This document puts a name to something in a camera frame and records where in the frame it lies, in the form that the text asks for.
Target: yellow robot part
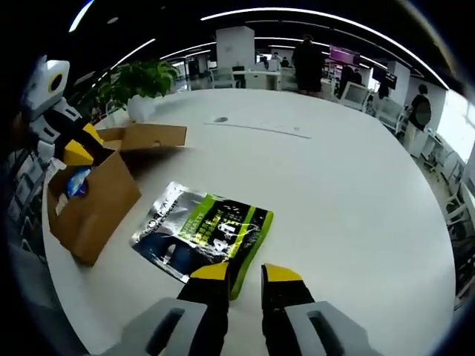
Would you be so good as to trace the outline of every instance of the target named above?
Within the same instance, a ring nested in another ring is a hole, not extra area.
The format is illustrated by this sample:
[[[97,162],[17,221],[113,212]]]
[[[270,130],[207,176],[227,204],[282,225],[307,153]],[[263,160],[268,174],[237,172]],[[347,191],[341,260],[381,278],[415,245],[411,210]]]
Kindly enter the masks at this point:
[[[92,124],[87,124],[83,130],[89,133],[101,145],[104,144],[104,140],[100,138]],[[66,165],[92,165],[94,158],[84,149],[81,144],[72,139],[65,147],[63,162]]]
[[[191,274],[191,278],[200,278],[202,280],[224,280],[228,263],[216,263],[214,265],[204,266]]]
[[[267,272],[268,282],[287,282],[291,280],[302,280],[302,277],[292,269],[264,263]]]

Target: potted plant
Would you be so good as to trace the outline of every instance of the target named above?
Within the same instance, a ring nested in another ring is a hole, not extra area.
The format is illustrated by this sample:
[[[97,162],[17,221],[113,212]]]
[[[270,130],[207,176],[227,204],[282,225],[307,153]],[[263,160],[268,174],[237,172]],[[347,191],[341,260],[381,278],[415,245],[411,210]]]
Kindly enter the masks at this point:
[[[144,122],[153,112],[153,98],[165,96],[177,77],[177,69],[168,62],[128,63],[114,68],[99,82],[97,99],[104,105],[126,107],[131,120]]]

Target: ceiling light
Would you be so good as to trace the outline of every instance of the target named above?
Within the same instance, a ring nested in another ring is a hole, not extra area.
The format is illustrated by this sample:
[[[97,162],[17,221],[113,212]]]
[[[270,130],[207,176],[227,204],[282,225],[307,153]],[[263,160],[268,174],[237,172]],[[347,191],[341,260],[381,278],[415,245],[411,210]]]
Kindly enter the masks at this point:
[[[110,19],[109,21],[107,21],[107,24],[113,24],[114,22],[117,22],[119,18],[116,16],[116,17],[113,17],[112,19]]]
[[[108,73],[109,73],[109,72],[105,72],[104,74],[102,74],[102,75],[97,79],[97,81],[96,81],[94,84],[92,84],[92,88],[94,88],[94,86],[96,85],[96,83],[99,83],[101,80],[103,80],[103,79],[105,78],[105,76],[108,75]]]
[[[95,71],[92,71],[92,72],[89,72],[88,74],[82,76],[81,78],[77,79],[77,80],[74,82],[73,85],[78,85],[78,84],[84,82],[85,80],[88,80],[89,78],[91,78],[91,77],[94,75],[94,73],[96,73],[96,72],[95,72]]]
[[[292,48],[294,49],[294,46],[280,46],[279,44],[271,44],[269,47],[276,47],[276,48]]]
[[[344,33],[345,35],[348,35],[348,36],[352,36],[352,37],[355,37],[361,41],[364,41],[366,43],[369,43],[377,48],[380,48],[381,50],[383,50],[384,52],[387,52],[389,53],[391,56],[393,56],[394,58],[396,58],[398,61],[400,61],[401,63],[404,63],[406,65],[406,67],[408,68],[413,68],[412,65],[410,65],[409,63],[407,63],[405,60],[401,59],[400,57],[398,57],[396,54],[394,54],[393,52],[391,52],[390,50],[387,50],[386,48],[383,48],[383,47],[380,47],[378,46],[376,43],[374,42],[371,42],[371,41],[368,41],[367,39],[364,39],[360,36],[357,36],[357,35],[354,35],[352,33],[349,33],[349,32],[345,32],[345,31],[342,31],[342,30],[338,30],[336,28],[331,28],[331,27],[328,27],[328,26],[323,26],[321,24],[313,24],[311,22],[302,22],[302,21],[290,21],[290,20],[255,20],[255,21],[246,21],[246,23],[253,23],[253,22],[286,22],[286,23],[290,23],[290,24],[305,24],[307,26],[315,26],[315,27],[322,27],[322,28],[326,28],[326,29],[331,29],[332,31],[335,31],[335,32],[339,32],[339,33]]]
[[[71,27],[69,27],[69,32],[73,32],[76,27],[79,25],[79,23],[82,20],[82,17],[86,14],[86,12],[89,10],[89,7],[91,7],[92,3],[94,0],[90,0],[84,7],[78,12],[76,15],[76,18],[74,19],[73,23],[71,24]]]
[[[287,37],[255,37],[254,39],[275,39],[276,41],[293,41],[293,42],[302,42],[303,39],[288,39]],[[314,42],[312,41],[313,45],[320,45],[320,46],[325,46],[329,47],[329,44],[325,43],[320,43],[320,42]]]
[[[115,65],[113,65],[111,67],[110,70],[113,70],[116,66],[118,66],[120,63],[124,62],[128,57],[130,57],[131,55],[133,55],[134,53],[136,53],[138,50],[141,50],[142,48],[144,48],[146,45],[149,45],[151,44],[153,41],[155,41],[155,39],[151,39],[150,41],[147,41],[146,43],[142,44],[141,46],[137,47],[136,49],[134,49],[132,52],[130,52],[127,56],[123,57],[122,59],[120,59]]]
[[[182,53],[182,52],[186,52],[187,50],[193,50],[195,48],[199,48],[199,47],[204,47],[204,46],[209,46],[209,45],[215,45],[216,42],[209,42],[209,43],[203,43],[203,44],[199,44],[198,46],[193,46],[193,47],[190,47],[190,48],[186,48],[185,50],[179,50],[177,52],[173,52],[173,53],[170,53],[170,54],[167,54],[166,56],[163,56],[163,57],[160,57],[160,59],[165,59],[165,58],[168,58],[168,57],[171,57],[175,54],[178,54],[178,53]]]
[[[365,59],[365,60],[371,62],[371,63],[374,63],[374,64],[377,65],[378,67],[381,67],[381,68],[387,70],[387,67],[386,67],[385,65],[382,65],[381,63],[375,61],[374,59],[371,59],[371,58],[368,58],[368,57],[365,57],[365,56],[360,56],[360,57],[361,57],[362,59]]]
[[[192,54],[188,54],[188,55],[184,56],[183,58],[188,58],[188,57],[191,57],[191,56],[196,56],[197,54],[208,53],[208,52],[211,52],[211,50],[202,50],[201,52],[195,52],[195,53],[192,53]]]
[[[447,90],[449,89],[448,85],[442,80],[442,78],[432,68],[430,68],[425,62],[422,61],[422,59],[420,59],[418,56],[416,56],[416,54],[412,53],[410,50],[408,50],[402,44],[399,44],[398,42],[394,41],[392,38],[378,32],[378,31],[376,31],[376,30],[374,30],[374,29],[372,29],[368,26],[364,26],[363,24],[359,24],[358,22],[346,19],[344,17],[337,16],[337,15],[332,15],[330,13],[322,13],[320,11],[303,10],[303,9],[293,9],[291,7],[256,7],[256,8],[253,8],[253,9],[242,9],[242,10],[228,11],[228,12],[225,12],[225,13],[217,13],[215,15],[203,17],[201,19],[201,21],[205,21],[205,20],[209,20],[209,19],[215,19],[217,17],[227,16],[227,15],[234,15],[236,13],[250,13],[250,12],[254,12],[254,11],[285,11],[285,12],[291,12],[291,13],[308,13],[310,15],[323,16],[323,17],[327,17],[329,19],[334,19],[334,20],[338,20],[338,21],[341,21],[341,22],[345,22],[347,24],[352,24],[353,26],[359,27],[363,30],[366,30],[366,31],[368,31],[368,32],[370,32],[374,35],[377,35],[377,36],[381,37],[382,39],[385,39],[386,41],[388,41],[392,45],[395,45],[400,50],[403,50],[405,53],[407,53],[409,56],[413,57],[417,62],[419,62],[423,67],[425,67],[425,69],[429,70],[429,72],[432,73],[432,75],[435,76],[439,80],[439,82],[444,86],[445,89],[447,89]]]

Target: ceiling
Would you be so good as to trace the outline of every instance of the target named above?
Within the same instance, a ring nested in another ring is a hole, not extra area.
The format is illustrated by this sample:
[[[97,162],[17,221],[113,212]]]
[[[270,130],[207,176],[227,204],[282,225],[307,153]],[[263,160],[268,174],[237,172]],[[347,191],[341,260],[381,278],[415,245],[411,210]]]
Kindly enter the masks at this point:
[[[155,42],[137,51],[129,59],[161,57],[187,47],[213,42],[216,29],[246,25],[255,31],[256,36],[301,39],[302,35],[309,33],[315,42],[345,47],[381,63],[397,60],[408,66],[411,74],[423,76],[425,80],[442,86],[430,70],[397,45],[336,19],[308,13],[265,11],[200,20],[204,16],[231,10],[291,7],[337,15],[383,33],[418,56],[449,87],[459,89],[455,73],[438,44],[394,0],[203,0],[190,1],[189,4],[176,0],[134,0],[131,3],[95,0],[72,33],[68,33],[69,27],[84,2],[63,3],[58,10],[63,15],[56,23],[60,34],[56,42],[50,43],[48,55],[52,59],[67,59],[71,62],[73,81],[92,70],[101,71],[114,65],[123,56],[153,38],[156,39]],[[424,6],[420,8],[425,13],[428,11]],[[113,17],[118,17],[118,21],[107,24]],[[451,37],[450,31],[443,35],[445,38]],[[280,40],[258,41],[256,49],[265,49],[268,45],[295,44],[296,42]]]

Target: white round table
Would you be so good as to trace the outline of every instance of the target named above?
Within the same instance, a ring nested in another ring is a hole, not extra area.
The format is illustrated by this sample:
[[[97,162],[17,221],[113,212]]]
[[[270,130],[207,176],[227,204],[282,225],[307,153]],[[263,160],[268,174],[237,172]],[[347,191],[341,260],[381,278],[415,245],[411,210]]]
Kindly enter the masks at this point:
[[[206,125],[223,116],[229,126]],[[182,287],[129,245],[173,180],[275,213],[231,303],[222,355],[267,355],[263,263],[299,273],[316,301],[366,329],[383,355],[423,355],[449,327],[455,277],[442,212],[416,164],[376,119],[293,93],[220,89],[157,99],[150,122],[188,126],[186,146],[194,149],[140,175],[142,198],[93,268],[76,264],[43,216],[56,292],[89,352],[114,345],[128,322]]]

